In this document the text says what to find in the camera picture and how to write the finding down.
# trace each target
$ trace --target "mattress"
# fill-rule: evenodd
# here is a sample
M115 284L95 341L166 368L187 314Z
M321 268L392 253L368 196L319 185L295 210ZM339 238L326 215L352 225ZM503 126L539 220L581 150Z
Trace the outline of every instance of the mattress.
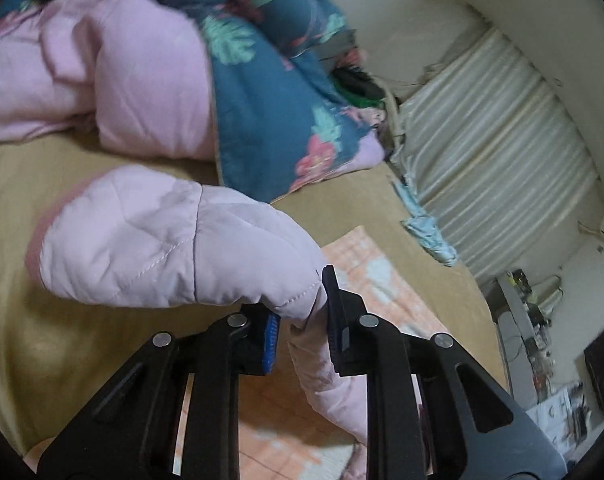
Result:
M91 133L64 132L0 146L0 429L18 452L55 436L146 339L204 330L232 308L112 309L60 300L33 285L24 253L38 217L96 173L130 162L104 153ZM149 166L215 184L212 165ZM321 246L362 225L442 323L506 384L494 325L471 274L441 266L403 231L407 213L386 166L307 186L274 205Z

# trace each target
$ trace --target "pink trim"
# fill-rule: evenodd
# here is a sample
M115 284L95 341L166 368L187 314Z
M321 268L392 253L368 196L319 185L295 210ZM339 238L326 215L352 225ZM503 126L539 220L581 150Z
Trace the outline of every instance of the pink trim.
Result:
M83 180L76 186L73 186L69 191L64 193L54 204L45 211L45 213L38 220L38 224L35 227L33 236L29 241L29 245L26 249L26 255L24 257L24 265L29 273L29 277L37 283L39 286L44 286L42 283L42 273L40 271L40 254L42 253L42 244L44 243L44 237L47 235L48 228L60 215L64 206L77 197L82 195L85 190L96 180L102 178L109 171L103 171L93 178Z

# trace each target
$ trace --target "bed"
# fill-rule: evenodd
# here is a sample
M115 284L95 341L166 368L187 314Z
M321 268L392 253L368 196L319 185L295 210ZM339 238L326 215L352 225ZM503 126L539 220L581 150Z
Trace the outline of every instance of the bed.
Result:
M18 452L55 436L149 336L200 332L226 311L210 306L133 310L64 301L33 285L24 253L38 216L65 190L128 160L90 132L0 146L0 429ZM154 168L216 183L214 166L154 161ZM438 264L407 234L385 165L307 186L275 203L321 246L362 225L467 350L506 384L488 307L461 264Z

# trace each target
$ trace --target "white curtain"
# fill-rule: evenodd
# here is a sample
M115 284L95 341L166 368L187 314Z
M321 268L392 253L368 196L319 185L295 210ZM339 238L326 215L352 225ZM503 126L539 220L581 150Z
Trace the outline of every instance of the white curtain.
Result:
M394 163L481 283L597 179L551 85L496 29L405 102L399 121Z

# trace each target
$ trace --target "silver screw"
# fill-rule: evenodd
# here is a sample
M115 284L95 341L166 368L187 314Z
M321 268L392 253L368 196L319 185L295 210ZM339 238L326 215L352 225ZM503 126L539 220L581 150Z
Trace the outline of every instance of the silver screw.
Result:
M241 326L246 325L247 321L248 320L244 314L231 314L226 318L228 325L232 326L233 328L240 328Z
M167 346L171 342L171 334L167 334L166 332L159 332L153 336L153 344L158 348L162 348L163 346Z
M375 328L380 324L380 320L373 314L365 314L360 316L360 324L367 328Z
M451 348L454 343L453 338L449 334L436 334L433 341L440 348Z

